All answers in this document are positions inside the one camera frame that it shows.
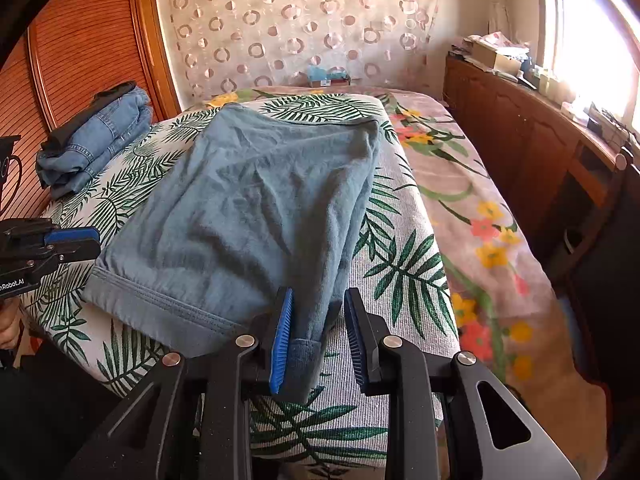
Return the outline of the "person's left hand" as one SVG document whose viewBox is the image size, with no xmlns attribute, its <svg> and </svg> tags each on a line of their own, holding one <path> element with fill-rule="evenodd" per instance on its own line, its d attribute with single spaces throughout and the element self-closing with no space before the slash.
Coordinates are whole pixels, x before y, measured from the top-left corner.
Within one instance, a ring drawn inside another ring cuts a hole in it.
<svg viewBox="0 0 640 480">
<path fill-rule="evenodd" d="M 1 301 L 0 311 L 0 349 L 13 349 L 20 336 L 21 300 L 9 298 Z"/>
</svg>

